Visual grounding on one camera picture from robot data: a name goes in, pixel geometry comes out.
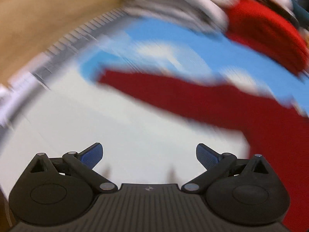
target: blue fabric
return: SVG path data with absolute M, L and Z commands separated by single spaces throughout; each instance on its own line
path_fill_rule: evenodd
M 293 12 L 300 26 L 303 28 L 308 28 L 309 13 L 303 7 L 301 7 L 296 0 L 292 0 L 292 2 L 293 2 Z
M 138 19 L 112 38 L 99 41 L 77 62 L 81 75 L 95 81 L 104 69 L 157 69 L 182 79 L 209 81 L 228 74 L 272 91 L 286 104 L 292 97 L 309 112 L 309 80 L 222 34 L 196 34 L 156 19 Z

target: bright red fabric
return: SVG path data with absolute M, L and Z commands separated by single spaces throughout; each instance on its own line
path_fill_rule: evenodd
M 226 32 L 229 39 L 267 55 L 294 75 L 307 69 L 305 41 L 276 12 L 254 0 L 240 0 L 225 11 L 229 18 Z
M 309 120 L 294 108 L 229 84 L 201 86 L 171 77 L 110 70 L 98 81 L 180 116 L 241 130 L 250 144 L 250 156 L 263 154 L 290 194 L 284 224 L 292 231 L 309 228 Z

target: triangular cutout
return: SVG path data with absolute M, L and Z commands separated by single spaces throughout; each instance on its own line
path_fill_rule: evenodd
M 255 166 L 254 169 L 255 173 L 264 173 L 264 174 L 268 174 L 267 169 L 265 168 L 264 164 L 262 163 L 262 161 L 259 161 L 259 163 Z
M 31 170 L 32 173 L 39 173 L 44 171 L 47 171 L 47 167 L 42 159 L 39 159 Z

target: wooden surface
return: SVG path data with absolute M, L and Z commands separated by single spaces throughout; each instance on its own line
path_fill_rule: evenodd
M 121 0 L 0 0 L 0 83 L 80 24 Z

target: teal fabric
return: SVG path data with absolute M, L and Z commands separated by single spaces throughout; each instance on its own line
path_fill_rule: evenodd
M 309 13 L 304 8 L 302 8 L 297 3 L 296 0 L 292 0 L 292 2 L 293 2 L 293 12 L 300 26 L 303 28 L 308 28 L 309 27 Z

